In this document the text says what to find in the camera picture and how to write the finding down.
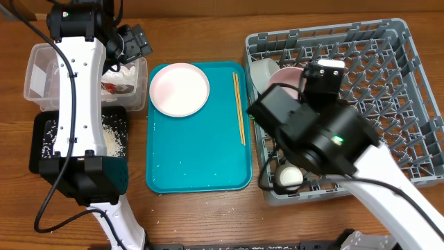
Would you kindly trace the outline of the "pile of rice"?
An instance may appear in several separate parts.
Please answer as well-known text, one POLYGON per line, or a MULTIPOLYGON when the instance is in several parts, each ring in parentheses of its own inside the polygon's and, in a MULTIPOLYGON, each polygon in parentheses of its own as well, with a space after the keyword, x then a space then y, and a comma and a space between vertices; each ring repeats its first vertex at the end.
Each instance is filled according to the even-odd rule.
MULTIPOLYGON (((124 118, 117 115, 102 115, 102 129, 107 156, 127 158, 128 129, 124 118)), ((50 119, 44 126, 42 139, 42 158, 50 158, 53 153, 53 145, 56 141, 57 121, 50 119)))

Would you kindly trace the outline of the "small pink plate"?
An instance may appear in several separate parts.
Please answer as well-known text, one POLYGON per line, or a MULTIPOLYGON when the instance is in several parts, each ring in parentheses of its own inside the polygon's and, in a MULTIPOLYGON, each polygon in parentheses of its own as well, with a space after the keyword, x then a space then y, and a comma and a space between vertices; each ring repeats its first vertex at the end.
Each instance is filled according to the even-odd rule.
POLYGON ((274 73, 271 79, 268 81, 268 86, 270 87, 273 83, 286 83, 299 88, 301 91, 304 90, 306 80, 303 78, 300 82, 300 77, 303 73, 303 68, 299 67, 285 67, 279 69, 274 73))

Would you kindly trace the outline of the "white cup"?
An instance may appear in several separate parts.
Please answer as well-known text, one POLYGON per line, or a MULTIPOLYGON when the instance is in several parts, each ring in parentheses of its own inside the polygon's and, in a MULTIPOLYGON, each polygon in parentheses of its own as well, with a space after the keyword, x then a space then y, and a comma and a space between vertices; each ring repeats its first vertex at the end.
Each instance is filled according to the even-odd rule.
POLYGON ((277 188, 289 192, 296 191, 303 182, 303 178, 301 170, 289 162, 280 165, 274 173, 277 188))

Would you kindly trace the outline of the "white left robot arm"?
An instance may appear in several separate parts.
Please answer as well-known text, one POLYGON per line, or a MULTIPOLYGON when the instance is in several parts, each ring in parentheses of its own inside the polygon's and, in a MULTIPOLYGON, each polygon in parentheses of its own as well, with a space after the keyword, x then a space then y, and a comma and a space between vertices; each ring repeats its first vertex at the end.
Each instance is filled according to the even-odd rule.
POLYGON ((150 52, 144 35, 121 25, 122 12, 113 1, 70 1, 55 2, 48 14, 60 100, 53 153, 40 161, 39 173, 52 192, 98 220, 113 249, 147 249, 147 233, 126 197, 127 161, 108 155, 102 127, 102 75, 150 52))

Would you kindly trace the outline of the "wooden chopstick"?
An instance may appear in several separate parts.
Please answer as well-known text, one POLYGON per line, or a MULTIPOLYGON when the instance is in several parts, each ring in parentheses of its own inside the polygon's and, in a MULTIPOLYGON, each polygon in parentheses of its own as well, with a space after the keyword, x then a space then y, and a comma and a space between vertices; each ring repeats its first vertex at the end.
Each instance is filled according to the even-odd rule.
POLYGON ((238 77, 237 77, 237 74, 234 72, 232 73, 232 77, 233 77, 233 84, 234 84, 235 101, 236 101, 236 106, 237 106, 237 118, 238 118, 238 123, 239 123, 240 139, 241 139, 241 144, 245 146, 246 144, 245 144, 245 139, 244 139, 243 119, 241 117, 242 113, 241 113, 241 102, 240 102, 240 98, 239 98, 238 77))
POLYGON ((239 89, 239 76, 237 73, 234 73, 234 88, 235 88, 236 98, 237 98, 236 102, 237 102, 237 112, 238 112, 238 119, 239 119, 239 130, 240 130, 240 136, 241 136, 241 143, 245 146, 246 145, 246 137, 245 137, 244 119, 243 119, 240 89, 239 89))

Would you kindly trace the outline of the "large pink plate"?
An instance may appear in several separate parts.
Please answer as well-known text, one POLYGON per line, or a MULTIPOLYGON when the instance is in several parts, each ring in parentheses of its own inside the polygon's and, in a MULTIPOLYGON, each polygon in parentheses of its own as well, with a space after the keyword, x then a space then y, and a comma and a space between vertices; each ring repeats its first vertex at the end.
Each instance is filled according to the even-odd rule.
POLYGON ((210 95, 205 73, 189 63, 174 63, 154 75, 149 87, 151 103, 162 114, 186 117, 198 112, 210 95))

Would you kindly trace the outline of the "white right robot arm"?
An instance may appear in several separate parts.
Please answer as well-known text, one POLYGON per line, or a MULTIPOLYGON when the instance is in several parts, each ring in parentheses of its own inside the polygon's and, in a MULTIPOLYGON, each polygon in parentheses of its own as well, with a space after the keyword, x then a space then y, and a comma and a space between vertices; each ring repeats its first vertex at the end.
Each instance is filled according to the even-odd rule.
POLYGON ((340 60, 309 62, 296 86, 274 83, 248 114, 276 143, 287 164, 279 166, 264 191, 296 192, 319 183, 345 188, 388 229, 387 236, 346 231, 337 249, 442 249, 443 216, 404 175, 377 131, 339 98, 345 65, 340 60))

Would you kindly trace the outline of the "grey bowl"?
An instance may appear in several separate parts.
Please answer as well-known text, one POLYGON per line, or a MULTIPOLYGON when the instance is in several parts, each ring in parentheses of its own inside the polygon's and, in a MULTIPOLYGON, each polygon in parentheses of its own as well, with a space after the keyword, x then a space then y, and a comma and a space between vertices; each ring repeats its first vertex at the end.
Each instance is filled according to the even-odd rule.
POLYGON ((279 69, 279 65, 270 58, 251 62, 250 76, 253 85, 260 94, 267 89, 269 80, 279 69))

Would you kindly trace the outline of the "white plastic wrapper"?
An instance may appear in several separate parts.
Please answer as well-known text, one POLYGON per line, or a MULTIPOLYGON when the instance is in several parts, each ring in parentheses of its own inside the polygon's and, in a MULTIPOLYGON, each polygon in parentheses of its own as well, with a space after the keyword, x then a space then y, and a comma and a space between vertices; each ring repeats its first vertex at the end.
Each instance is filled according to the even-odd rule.
POLYGON ((102 101, 113 102, 118 97, 131 94, 137 85, 135 64, 122 65, 118 72, 107 71, 101 77, 102 101))

